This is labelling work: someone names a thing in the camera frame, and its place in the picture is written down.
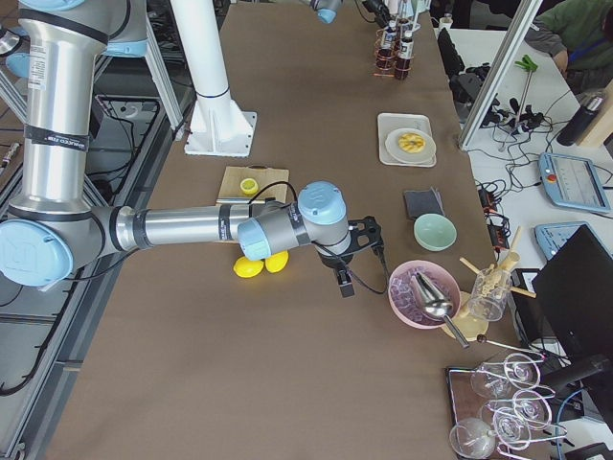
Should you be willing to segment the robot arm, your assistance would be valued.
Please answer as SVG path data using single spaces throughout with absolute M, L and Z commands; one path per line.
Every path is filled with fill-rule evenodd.
M 331 24 L 336 19 L 343 0 L 304 0 L 303 4 L 315 12 L 322 23 Z
M 352 256 L 368 248 L 381 254 L 384 243 L 373 218 L 348 218 L 340 190 L 327 181 L 306 185 L 287 204 L 139 211 L 89 205 L 82 192 L 95 62 L 146 53 L 146 4 L 23 1 L 19 22 L 31 41 L 28 115 L 22 188 L 1 225 L 6 278 L 44 287 L 101 257 L 161 244 L 237 242 L 256 262 L 311 244 L 342 294 L 352 295 Z

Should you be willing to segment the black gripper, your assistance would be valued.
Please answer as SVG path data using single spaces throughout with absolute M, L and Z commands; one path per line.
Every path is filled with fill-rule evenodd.
M 373 216 L 349 220 L 349 246 L 342 252 L 334 252 L 330 246 L 316 243 L 316 249 L 322 263 L 334 269 L 337 285 L 343 298 L 354 296 L 354 287 L 349 270 L 349 263 L 355 254 L 371 249 L 384 264 L 384 241 L 381 227 Z

